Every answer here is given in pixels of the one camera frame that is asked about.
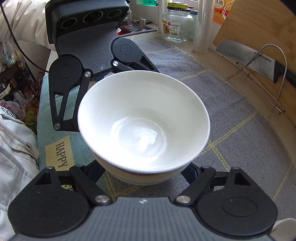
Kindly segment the left white sleeve forearm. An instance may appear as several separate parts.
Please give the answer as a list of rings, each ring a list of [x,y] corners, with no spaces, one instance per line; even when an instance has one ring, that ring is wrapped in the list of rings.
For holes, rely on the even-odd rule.
[[[55,50],[48,42],[45,5],[47,1],[4,1],[3,8],[16,40]]]

